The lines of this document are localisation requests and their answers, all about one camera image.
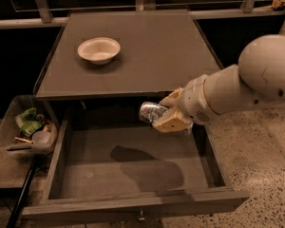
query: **table top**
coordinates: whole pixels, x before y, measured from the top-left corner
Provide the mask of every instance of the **table top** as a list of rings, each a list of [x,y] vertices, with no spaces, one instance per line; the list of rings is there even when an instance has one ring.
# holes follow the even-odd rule
[[[105,66],[77,53],[91,38],[109,37],[121,52]],[[173,91],[219,70],[187,10],[72,13],[36,97],[68,100]]]

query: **small bin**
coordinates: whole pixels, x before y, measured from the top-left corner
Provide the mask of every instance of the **small bin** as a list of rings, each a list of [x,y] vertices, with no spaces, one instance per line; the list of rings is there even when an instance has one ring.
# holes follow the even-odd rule
[[[21,147],[23,143],[13,143],[14,137],[19,135],[19,126],[16,124],[15,116],[23,113],[25,110],[36,107],[38,111],[42,112],[48,117],[48,113],[44,104],[37,101],[32,95],[20,95],[12,99],[9,108],[0,124],[0,150],[8,150],[11,147]],[[35,154],[47,154],[53,151],[55,140],[57,137],[57,129],[52,127],[50,132],[49,142],[46,144],[28,143],[29,149],[6,151],[11,157],[21,159],[24,157],[33,156]]]

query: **aluminum foil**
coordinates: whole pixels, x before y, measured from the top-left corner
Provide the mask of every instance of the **aluminum foil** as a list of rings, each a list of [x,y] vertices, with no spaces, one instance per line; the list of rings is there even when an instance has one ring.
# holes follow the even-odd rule
[[[145,102],[140,109],[140,120],[152,124],[161,118],[167,110],[168,108],[161,104]]]

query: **terrazzo floor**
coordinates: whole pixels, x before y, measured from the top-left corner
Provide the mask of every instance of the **terrazzo floor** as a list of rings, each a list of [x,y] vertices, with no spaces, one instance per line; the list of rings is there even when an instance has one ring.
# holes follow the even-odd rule
[[[145,223],[123,221],[67,228],[285,227],[285,104],[226,114],[210,124],[210,132],[234,189],[247,190],[250,194],[236,211],[152,219]],[[0,153],[1,185],[20,184],[26,168],[24,163],[10,161]],[[34,178],[28,204],[41,198],[45,178],[42,172]],[[7,202],[12,205],[14,200],[7,199]],[[0,200],[0,228],[6,227],[9,216],[10,211]],[[19,220],[17,227],[38,226]]]

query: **open drawer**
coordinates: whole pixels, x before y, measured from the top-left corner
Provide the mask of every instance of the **open drawer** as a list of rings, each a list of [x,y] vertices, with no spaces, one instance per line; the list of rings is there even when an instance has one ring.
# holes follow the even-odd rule
[[[47,224],[231,212],[248,199],[195,125],[162,134],[137,119],[142,98],[95,99],[62,122],[43,199],[23,216]]]

